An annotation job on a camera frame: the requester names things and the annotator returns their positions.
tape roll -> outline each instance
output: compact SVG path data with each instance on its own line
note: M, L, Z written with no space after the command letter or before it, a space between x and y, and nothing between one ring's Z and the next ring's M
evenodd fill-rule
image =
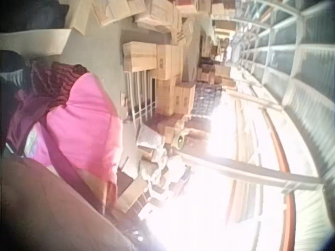
M185 133L180 132L176 134L175 137L173 138L171 146L180 150L184 146L184 142L185 142Z

pink fabric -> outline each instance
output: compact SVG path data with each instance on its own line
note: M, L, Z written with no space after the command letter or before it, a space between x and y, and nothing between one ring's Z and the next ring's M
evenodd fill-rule
M86 73L75 82L66 106L58 106L48 113L47 126L75 168L116 184L122 152L122 121L94 74ZM36 127L40 141L33 159L49 166L40 125Z

person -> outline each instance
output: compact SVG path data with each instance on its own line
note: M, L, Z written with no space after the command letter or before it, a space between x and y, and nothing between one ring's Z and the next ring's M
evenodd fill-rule
M81 65L33 61L20 66L0 72L2 88L16 88L6 143L16 154L54 171L104 213L117 198L122 152L122 122L114 104L100 80Z
M46 136L46 129L52 136ZM73 85L65 105L49 111L44 122L33 127L36 135L26 156L55 173L60 164L56 151L69 160L95 196L102 211L117 199L117 167L122 152L122 121L93 73L85 73ZM50 141L57 142L52 148Z

strap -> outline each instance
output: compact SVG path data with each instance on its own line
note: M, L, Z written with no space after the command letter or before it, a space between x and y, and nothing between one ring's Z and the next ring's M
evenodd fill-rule
M93 206L99 213L103 213L103 205L99 201L88 185L76 172L74 167L69 162L68 158L59 149L55 140L48 132L46 117L39 120L41 124L42 135L49 152L50 161L57 173L68 183L74 190L76 190L91 206Z

concrete floor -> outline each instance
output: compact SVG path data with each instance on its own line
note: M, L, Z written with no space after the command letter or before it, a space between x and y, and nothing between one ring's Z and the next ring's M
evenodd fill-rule
M199 59L199 37L201 27L210 31L209 21L196 17L191 44L184 53L183 81L192 81L196 76ZM103 83L105 91L118 109L119 115L126 116L126 108L120 105L121 92L127 93L127 85L122 66L122 45L130 41L169 44L171 35L161 34L138 28L132 18L126 18L114 24L101 27L91 11L86 34L82 35L72 30L69 40L57 60L68 64L82 64L96 74ZM129 157L124 171L137 176L138 160L135 144L136 132L131 121L124 123L124 153L123 159Z

